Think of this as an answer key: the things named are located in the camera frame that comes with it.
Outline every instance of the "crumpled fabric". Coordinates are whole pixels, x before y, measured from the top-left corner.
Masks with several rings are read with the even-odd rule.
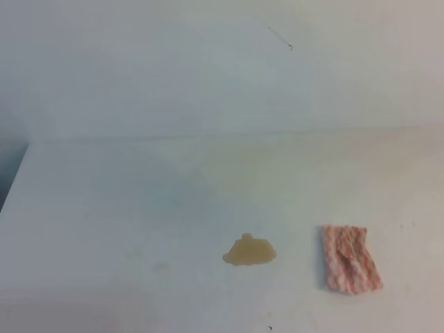
[[[367,251],[366,235],[366,228],[333,225],[323,228],[329,289],[357,295],[384,286],[375,262]]]

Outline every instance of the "white table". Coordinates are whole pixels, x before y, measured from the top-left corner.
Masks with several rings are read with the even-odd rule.
[[[0,215],[2,332],[442,332],[439,130],[34,144]],[[318,226],[386,287],[326,291]],[[270,264],[222,260],[244,233]]]

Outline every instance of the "checkered cloth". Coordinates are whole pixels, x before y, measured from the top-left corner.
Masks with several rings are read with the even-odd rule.
[[[366,249],[366,228],[323,228],[327,287],[342,293],[365,293],[383,287],[376,265]]]

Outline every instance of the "white wall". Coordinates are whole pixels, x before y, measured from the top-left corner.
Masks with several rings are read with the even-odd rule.
[[[0,131],[39,140],[444,122],[443,10],[2,0]]]

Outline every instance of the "stain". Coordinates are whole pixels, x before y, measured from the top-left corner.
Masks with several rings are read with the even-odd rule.
[[[166,262],[158,262],[152,267],[154,273],[169,271],[169,265]]]
[[[133,260],[133,259],[137,259],[139,257],[142,256],[142,249],[141,248],[137,248],[136,250],[129,252],[126,254],[126,259],[129,260]]]
[[[243,234],[235,241],[229,253],[222,256],[224,262],[233,266],[250,266],[266,264],[278,254],[266,239],[253,238],[251,234]]]
[[[404,288],[404,293],[405,293],[405,296],[410,295],[410,293],[411,293],[411,285],[410,285],[410,284],[408,284],[407,286],[405,286],[405,288]]]

